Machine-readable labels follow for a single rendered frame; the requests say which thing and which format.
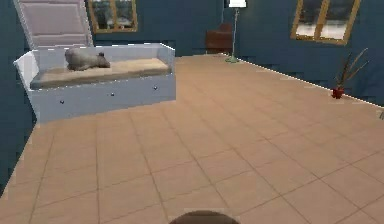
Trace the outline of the white floor lamp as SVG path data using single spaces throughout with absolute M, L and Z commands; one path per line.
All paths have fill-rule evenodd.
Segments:
M 226 59 L 228 63 L 237 63 L 238 59 L 235 56 L 235 43 L 237 33 L 237 22 L 240 15 L 240 9 L 247 7 L 246 0 L 227 0 L 226 6 L 234 12 L 233 32 L 232 32 L 232 52 L 231 56 Z

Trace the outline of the pale blue day bed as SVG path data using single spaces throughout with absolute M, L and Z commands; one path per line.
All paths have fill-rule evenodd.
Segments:
M 64 53 L 71 48 L 32 50 L 14 61 L 39 123 L 176 98 L 175 50 L 167 45 L 72 48 L 103 52 L 110 67 L 69 70 Z

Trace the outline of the brown round object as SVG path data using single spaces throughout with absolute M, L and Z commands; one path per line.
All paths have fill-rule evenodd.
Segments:
M 174 218 L 169 224 L 240 224 L 234 218 L 216 211 L 190 211 Z

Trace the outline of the grey plush teddy bear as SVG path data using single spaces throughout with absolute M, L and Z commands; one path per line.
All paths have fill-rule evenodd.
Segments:
M 84 71 L 90 68 L 109 68 L 110 62 L 103 52 L 92 55 L 83 52 L 80 48 L 67 49 L 64 53 L 67 68 L 72 71 Z

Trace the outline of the wood framed window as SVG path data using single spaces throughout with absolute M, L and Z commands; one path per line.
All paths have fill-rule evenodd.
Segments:
M 87 4 L 95 34 L 138 31 L 136 0 L 87 0 Z
M 362 0 L 297 0 L 291 39 L 346 45 Z

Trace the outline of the house plant in red pot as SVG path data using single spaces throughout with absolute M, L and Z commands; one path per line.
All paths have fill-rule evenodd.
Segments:
M 335 76 L 336 87 L 332 89 L 331 96 L 335 99 L 341 99 L 345 93 L 345 82 L 354 77 L 362 68 L 364 68 L 369 61 L 365 61 L 361 66 L 355 68 L 359 59 L 365 54 L 367 48 L 363 49 L 355 58 L 351 60 L 352 54 L 349 54 L 343 62 L 343 67 L 340 75 Z

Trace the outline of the white panelled room door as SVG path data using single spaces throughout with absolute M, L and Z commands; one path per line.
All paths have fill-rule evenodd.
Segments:
M 31 50 L 92 47 L 84 0 L 13 0 Z

